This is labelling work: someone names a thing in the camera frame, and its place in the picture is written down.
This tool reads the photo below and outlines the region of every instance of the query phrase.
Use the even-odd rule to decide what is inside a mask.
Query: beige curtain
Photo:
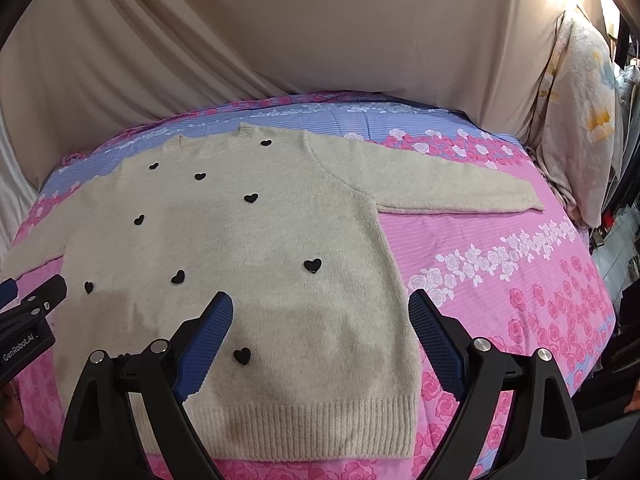
[[[70,152],[213,104],[351,89],[523,135],[564,0],[34,0],[0,106],[37,187]]]

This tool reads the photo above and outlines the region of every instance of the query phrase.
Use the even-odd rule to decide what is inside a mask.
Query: floor
[[[632,283],[629,260],[637,254],[634,241],[639,226],[640,212],[635,207],[626,209],[617,216],[604,245],[592,254],[616,311],[620,309],[622,291]]]

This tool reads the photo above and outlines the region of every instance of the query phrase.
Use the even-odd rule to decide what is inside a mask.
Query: blue textured pad
[[[431,308],[437,312],[433,303]],[[466,386],[462,356],[418,292],[414,292],[409,297],[409,320],[436,372],[442,389],[453,394],[457,400],[463,399],[466,395]]]
[[[200,329],[180,356],[174,385],[174,395],[180,402],[202,386],[234,317],[234,304],[227,294],[214,298],[207,309],[210,310],[207,319],[202,320]]]
[[[0,283],[0,308],[6,307],[18,297],[18,284],[8,279]]]

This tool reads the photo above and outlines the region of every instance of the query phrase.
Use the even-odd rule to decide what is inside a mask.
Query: metal screw
[[[484,337],[479,337],[474,341],[474,346],[481,352],[488,352],[491,349],[491,343],[489,343]]]
[[[89,356],[89,361],[91,361],[94,365],[97,365],[104,359],[104,352],[102,350],[96,350],[92,352]]]
[[[546,348],[541,348],[538,350],[538,357],[543,361],[551,361],[551,359],[554,358],[554,355]]]
[[[166,339],[156,339],[151,343],[151,351],[154,354],[161,354],[167,348],[169,348],[169,343]]]

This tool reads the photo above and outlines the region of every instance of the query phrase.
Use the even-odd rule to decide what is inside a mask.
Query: sweater
[[[222,290],[234,319],[184,404],[212,457],[402,458],[414,448],[420,359],[378,211],[528,208],[543,209],[530,183],[499,171],[242,124],[126,158],[0,270],[17,278],[64,255],[53,357],[65,409],[94,349],[140,352]],[[141,399],[132,408],[158,452]]]

